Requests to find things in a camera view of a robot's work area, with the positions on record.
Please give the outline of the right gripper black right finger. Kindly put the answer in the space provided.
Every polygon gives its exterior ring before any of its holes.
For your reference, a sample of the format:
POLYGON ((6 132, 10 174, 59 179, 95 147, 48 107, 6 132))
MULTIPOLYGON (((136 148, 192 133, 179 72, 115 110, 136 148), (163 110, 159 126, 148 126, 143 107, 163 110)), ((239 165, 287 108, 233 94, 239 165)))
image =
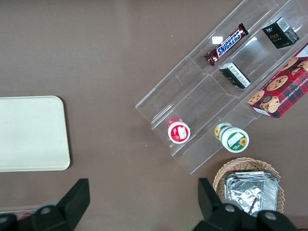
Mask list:
POLYGON ((253 217, 230 203, 222 203, 207 178, 198 180, 198 203, 204 219, 194 231, 296 231, 283 214, 262 210, 253 217))

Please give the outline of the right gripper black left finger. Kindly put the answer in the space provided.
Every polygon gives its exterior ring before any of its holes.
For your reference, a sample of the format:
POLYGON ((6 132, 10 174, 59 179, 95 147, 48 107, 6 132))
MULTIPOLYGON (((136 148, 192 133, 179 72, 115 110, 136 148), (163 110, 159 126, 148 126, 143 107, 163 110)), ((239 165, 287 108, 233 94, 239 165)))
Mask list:
POLYGON ((56 205, 47 205, 18 220, 13 213, 0 216, 2 231, 73 231, 90 204, 89 179, 79 179, 56 205))

